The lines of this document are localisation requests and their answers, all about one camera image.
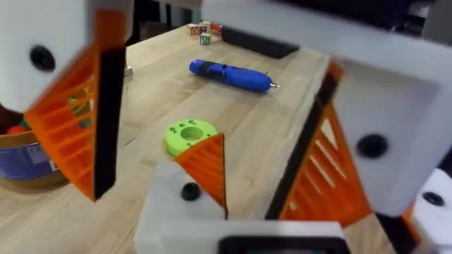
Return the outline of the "white orange left gripper left finger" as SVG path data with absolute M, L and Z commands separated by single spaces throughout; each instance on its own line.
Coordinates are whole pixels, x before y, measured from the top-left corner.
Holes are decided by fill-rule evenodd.
M 134 236 L 137 253 L 218 251 L 218 227 L 228 217 L 223 133 L 159 163 Z

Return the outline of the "white orange left gripper right finger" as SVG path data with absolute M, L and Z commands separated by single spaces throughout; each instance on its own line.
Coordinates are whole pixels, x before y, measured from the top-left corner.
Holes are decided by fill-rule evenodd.
M 376 217 L 396 253 L 451 254 L 451 176 L 435 169 L 401 216 Z

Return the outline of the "finger of the white orange right gripper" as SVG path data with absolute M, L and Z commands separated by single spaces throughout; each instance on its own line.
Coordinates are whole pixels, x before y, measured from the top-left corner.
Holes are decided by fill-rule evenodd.
M 116 181 L 130 0 L 3 0 L 1 105 L 90 200 Z
M 451 147 L 451 91 L 351 61 L 331 62 L 267 219 L 400 216 Z

